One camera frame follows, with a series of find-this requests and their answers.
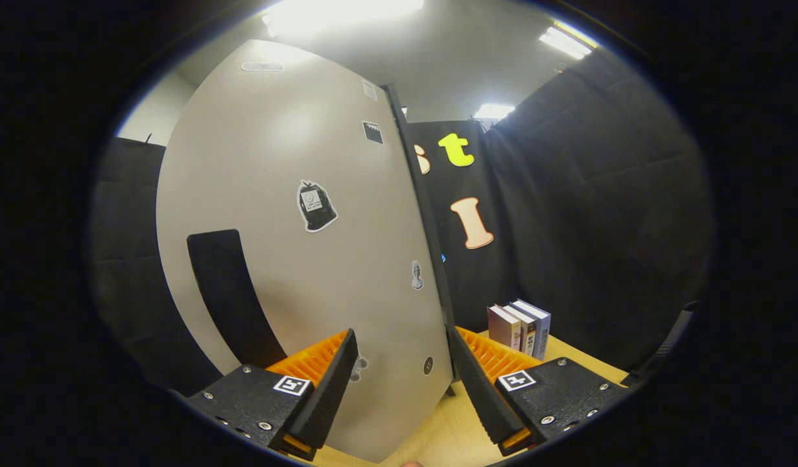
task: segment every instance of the table surface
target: table surface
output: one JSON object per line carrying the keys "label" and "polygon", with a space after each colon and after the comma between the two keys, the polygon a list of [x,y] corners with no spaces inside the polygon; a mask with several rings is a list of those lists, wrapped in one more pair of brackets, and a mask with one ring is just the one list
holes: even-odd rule
{"label": "table surface", "polygon": [[[487,331],[480,334],[487,336]],[[628,374],[573,348],[554,336],[549,336],[545,361],[559,357],[571,358],[616,384],[619,384]],[[405,462],[417,461],[425,467],[463,467],[488,465],[503,459],[496,444],[491,443],[485,429],[482,428],[479,417],[476,416],[476,411],[473,410],[473,405],[467,397],[463,383],[461,381],[453,383],[452,388],[456,395],[443,396],[425,423],[419,426],[414,434],[410,435],[402,443],[402,446],[399,446],[399,449],[396,449],[380,464],[346,455],[329,446],[319,449],[315,459],[308,464],[321,467],[372,467],[375,465],[400,467]]]}

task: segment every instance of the stack of books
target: stack of books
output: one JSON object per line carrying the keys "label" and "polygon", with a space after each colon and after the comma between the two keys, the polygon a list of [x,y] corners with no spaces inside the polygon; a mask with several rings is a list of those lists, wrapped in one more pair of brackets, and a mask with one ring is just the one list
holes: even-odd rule
{"label": "stack of books", "polygon": [[552,314],[524,300],[492,305],[488,310],[488,337],[537,360],[546,357]]}

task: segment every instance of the sticker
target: sticker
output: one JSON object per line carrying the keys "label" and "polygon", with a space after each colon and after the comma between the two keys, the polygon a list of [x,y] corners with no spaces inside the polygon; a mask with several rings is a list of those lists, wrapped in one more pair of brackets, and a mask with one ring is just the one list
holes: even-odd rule
{"label": "sticker", "polygon": [[310,180],[301,180],[298,186],[298,211],[301,212],[304,228],[310,233],[324,230],[338,219],[327,190]]}
{"label": "sticker", "polygon": [[448,153],[448,159],[453,165],[457,167],[472,165],[473,155],[465,154],[465,151],[462,149],[463,146],[467,146],[467,139],[460,138],[456,133],[451,133],[440,139],[438,144],[445,148],[445,152]]}
{"label": "sticker", "polygon": [[425,157],[425,150],[420,145],[413,145],[416,150],[416,157],[419,159],[419,168],[422,169],[422,174],[427,174],[430,171],[430,161]]}
{"label": "sticker", "polygon": [[476,210],[477,204],[479,204],[477,198],[462,198],[451,204],[451,210],[459,215],[459,221],[465,228],[467,236],[465,248],[469,250],[484,247],[494,240],[494,234],[486,230],[485,224],[482,224],[482,218],[479,217],[479,211]]}
{"label": "sticker", "polygon": [[364,84],[364,93],[367,95],[367,97],[378,102],[379,96],[375,93],[375,84],[368,82],[368,80],[361,80],[361,82]]}
{"label": "sticker", "polygon": [[434,369],[434,358],[432,355],[428,355],[428,358],[425,358],[425,366],[422,370],[425,372],[425,376],[428,376],[432,370]]}
{"label": "sticker", "polygon": [[301,193],[301,201],[303,201],[303,205],[307,208],[307,213],[321,209],[321,197],[318,196],[317,189]]}
{"label": "sticker", "polygon": [[301,396],[303,391],[307,390],[307,385],[309,385],[309,383],[309,379],[295,378],[295,376],[283,376],[281,381],[278,381],[275,385],[274,390],[280,390],[281,392],[286,392],[293,396]]}
{"label": "sticker", "polygon": [[508,389],[508,392],[513,390],[518,390],[526,387],[527,385],[532,385],[535,383],[534,378],[526,373],[526,370],[520,370],[516,373],[511,373],[510,375],[500,376],[499,377],[500,383]]}
{"label": "sticker", "polygon": [[381,129],[379,129],[378,123],[361,121],[361,125],[364,127],[364,136],[366,136],[367,139],[369,139],[370,141],[375,141],[380,145],[384,144],[384,142],[381,141]]}
{"label": "sticker", "polygon": [[413,260],[413,281],[411,286],[413,290],[422,290],[422,287],[425,286],[425,281],[422,280],[422,266],[415,259]]}
{"label": "sticker", "polygon": [[241,65],[245,71],[283,71],[283,63],[248,62]]}

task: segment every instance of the black bag sticker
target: black bag sticker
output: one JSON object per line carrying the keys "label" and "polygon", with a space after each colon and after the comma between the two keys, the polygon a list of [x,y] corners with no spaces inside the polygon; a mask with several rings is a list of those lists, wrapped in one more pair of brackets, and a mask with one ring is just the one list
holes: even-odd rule
{"label": "black bag sticker", "polygon": [[361,124],[364,125],[364,136],[366,136],[367,139],[369,139],[370,141],[375,141],[380,145],[384,144],[384,142],[381,141],[381,130],[379,129],[378,123],[361,121]]}
{"label": "black bag sticker", "polygon": [[411,281],[411,286],[413,290],[422,290],[422,287],[425,286],[425,281],[422,280],[422,266],[419,265],[415,259],[413,260],[413,281]]}
{"label": "black bag sticker", "polygon": [[298,186],[298,210],[307,232],[324,230],[338,219],[327,190],[310,180],[301,180]]}

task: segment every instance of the ceiling light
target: ceiling light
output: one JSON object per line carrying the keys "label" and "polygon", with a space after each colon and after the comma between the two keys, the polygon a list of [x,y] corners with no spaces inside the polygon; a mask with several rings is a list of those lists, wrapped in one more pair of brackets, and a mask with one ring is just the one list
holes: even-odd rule
{"label": "ceiling light", "polygon": [[501,106],[500,104],[482,104],[473,114],[473,118],[502,119],[514,110],[514,106]]}
{"label": "ceiling light", "polygon": [[571,27],[571,26],[569,26],[566,23],[561,23],[560,21],[555,21],[555,26],[559,27],[562,30],[565,30],[565,32],[575,36],[577,39],[582,40],[583,42],[588,44],[589,47],[592,47],[593,49],[598,48],[598,44],[597,44],[597,42],[594,41],[594,39],[590,38],[589,36],[586,36],[585,34],[580,32],[579,30],[574,29],[574,27]]}
{"label": "ceiling light", "polygon": [[540,36],[540,41],[551,45],[553,48],[562,51],[562,53],[573,56],[577,60],[592,53],[591,49],[553,27],[549,27],[546,33]]}
{"label": "ceiling light", "polygon": [[318,32],[422,9],[424,0],[283,0],[262,11],[269,36]]}

